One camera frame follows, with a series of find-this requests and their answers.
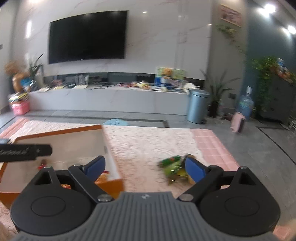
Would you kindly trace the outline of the green transparent snack bag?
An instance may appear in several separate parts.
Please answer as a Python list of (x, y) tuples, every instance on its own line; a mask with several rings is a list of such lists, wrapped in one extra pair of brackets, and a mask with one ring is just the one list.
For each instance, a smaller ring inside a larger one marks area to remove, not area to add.
[(187, 174), (181, 161), (174, 162), (163, 169), (168, 184), (178, 180), (187, 180)]

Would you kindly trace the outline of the clear mixed snack packet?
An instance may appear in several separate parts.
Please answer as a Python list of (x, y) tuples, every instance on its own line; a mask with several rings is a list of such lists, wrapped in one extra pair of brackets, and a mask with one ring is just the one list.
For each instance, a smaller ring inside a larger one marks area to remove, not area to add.
[(47, 159), (42, 159), (39, 166), (38, 170), (41, 170), (43, 168), (49, 167), (48, 160)]

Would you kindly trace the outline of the green sausage snack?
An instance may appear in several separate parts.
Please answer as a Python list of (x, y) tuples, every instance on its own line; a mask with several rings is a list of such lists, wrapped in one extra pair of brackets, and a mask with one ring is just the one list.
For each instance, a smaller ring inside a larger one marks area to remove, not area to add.
[(181, 156), (173, 156), (173, 157), (169, 157), (166, 159), (163, 159), (161, 161), (158, 162), (158, 166), (161, 168), (167, 167), (177, 161), (180, 161)]

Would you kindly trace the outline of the pink checked tablecloth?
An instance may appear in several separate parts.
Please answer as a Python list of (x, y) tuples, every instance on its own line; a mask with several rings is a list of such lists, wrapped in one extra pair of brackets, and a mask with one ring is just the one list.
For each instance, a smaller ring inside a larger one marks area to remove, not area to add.
[(278, 226), (280, 207), (267, 188), (213, 131), (200, 130), (198, 144), (209, 166), (224, 172), (199, 202), (179, 201), (181, 194), (168, 191), (122, 191), (114, 201), (94, 202), (68, 169), (49, 166), (10, 208), (1, 203), (18, 230), (14, 240), (289, 240), (295, 228)]

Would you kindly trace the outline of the pink storage box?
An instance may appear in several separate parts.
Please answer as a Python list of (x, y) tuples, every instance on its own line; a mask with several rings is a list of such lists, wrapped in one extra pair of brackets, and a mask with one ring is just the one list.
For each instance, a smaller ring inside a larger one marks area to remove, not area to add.
[(10, 107), (14, 115), (24, 115), (30, 111), (30, 102), (29, 100), (11, 102)]

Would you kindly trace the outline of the light blue plastic stool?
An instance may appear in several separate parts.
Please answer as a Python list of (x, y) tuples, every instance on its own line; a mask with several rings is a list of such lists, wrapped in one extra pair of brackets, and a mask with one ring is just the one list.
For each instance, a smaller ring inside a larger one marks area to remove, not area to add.
[(103, 123), (103, 125), (107, 126), (128, 126), (128, 122), (119, 118), (112, 118)]

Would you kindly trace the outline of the pink space heater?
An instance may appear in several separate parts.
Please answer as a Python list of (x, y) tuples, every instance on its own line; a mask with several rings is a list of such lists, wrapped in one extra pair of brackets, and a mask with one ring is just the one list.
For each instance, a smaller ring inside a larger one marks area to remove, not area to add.
[(245, 124), (245, 116), (242, 113), (236, 112), (231, 120), (231, 130), (234, 133), (241, 133)]

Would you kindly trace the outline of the brown gourd vase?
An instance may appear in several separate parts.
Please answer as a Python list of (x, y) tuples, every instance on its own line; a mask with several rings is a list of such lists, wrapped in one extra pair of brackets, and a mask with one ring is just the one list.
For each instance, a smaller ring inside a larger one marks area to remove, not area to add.
[(12, 78), (12, 84), (15, 92), (23, 92), (23, 87), (21, 85), (21, 80), (29, 77), (28, 71), (16, 73)]

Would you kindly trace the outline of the blue water bottle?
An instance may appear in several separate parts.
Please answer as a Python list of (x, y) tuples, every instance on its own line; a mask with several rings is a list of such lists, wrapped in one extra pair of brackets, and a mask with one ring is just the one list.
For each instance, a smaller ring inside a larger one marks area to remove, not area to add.
[(240, 97), (237, 112), (241, 113), (248, 121), (253, 111), (254, 102), (251, 98), (252, 88), (250, 86), (246, 89), (246, 94)]

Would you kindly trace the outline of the white marble tv bench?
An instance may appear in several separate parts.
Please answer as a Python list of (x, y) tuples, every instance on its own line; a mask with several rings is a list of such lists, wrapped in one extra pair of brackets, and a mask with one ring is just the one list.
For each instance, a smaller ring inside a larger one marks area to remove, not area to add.
[(185, 115), (189, 95), (119, 86), (29, 93), (31, 110), (85, 110)]

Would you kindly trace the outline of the potted plant by bin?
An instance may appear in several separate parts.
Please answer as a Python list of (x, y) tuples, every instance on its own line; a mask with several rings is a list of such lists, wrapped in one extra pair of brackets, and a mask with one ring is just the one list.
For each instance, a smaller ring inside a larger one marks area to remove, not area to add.
[(210, 74), (207, 74), (205, 71), (201, 70), (206, 81), (209, 82), (209, 91), (210, 91), (210, 106), (208, 108), (208, 116), (212, 118), (217, 117), (218, 108), (221, 102), (222, 95), (224, 92), (233, 90), (233, 88), (227, 88), (226, 86), (231, 82), (239, 80), (239, 77), (231, 78), (226, 80), (227, 69), (224, 70), (222, 75), (219, 78), (212, 78)]

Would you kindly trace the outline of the green poster board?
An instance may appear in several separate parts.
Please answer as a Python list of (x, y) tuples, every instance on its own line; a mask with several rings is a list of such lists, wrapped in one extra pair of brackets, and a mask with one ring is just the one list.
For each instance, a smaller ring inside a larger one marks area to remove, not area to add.
[(168, 67), (157, 67), (156, 68), (156, 77), (162, 78), (167, 77), (175, 80), (183, 80), (185, 77), (185, 70), (174, 69)]

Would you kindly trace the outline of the teddy bear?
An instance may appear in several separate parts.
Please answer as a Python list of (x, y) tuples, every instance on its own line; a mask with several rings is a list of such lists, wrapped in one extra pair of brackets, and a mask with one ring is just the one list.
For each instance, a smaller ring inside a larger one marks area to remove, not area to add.
[(171, 68), (163, 68), (161, 71), (161, 77), (163, 78), (172, 78), (173, 76), (173, 69)]

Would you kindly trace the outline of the hanging ivy plant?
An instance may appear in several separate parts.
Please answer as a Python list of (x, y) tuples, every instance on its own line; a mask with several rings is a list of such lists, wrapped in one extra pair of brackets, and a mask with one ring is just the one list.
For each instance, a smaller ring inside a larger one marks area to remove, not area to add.
[(274, 56), (264, 56), (252, 60), (252, 67), (257, 71), (257, 88), (255, 93), (255, 116), (260, 117), (261, 112), (265, 112), (267, 104), (270, 102), (270, 88), (273, 77), (277, 76), (280, 80), (295, 86), (295, 73), (289, 71), (283, 60)]

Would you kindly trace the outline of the black wall television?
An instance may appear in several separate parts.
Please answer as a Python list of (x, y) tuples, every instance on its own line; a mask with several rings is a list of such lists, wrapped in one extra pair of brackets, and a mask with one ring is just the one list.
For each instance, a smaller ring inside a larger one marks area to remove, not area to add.
[(128, 11), (101, 11), (49, 24), (48, 63), (125, 58)]

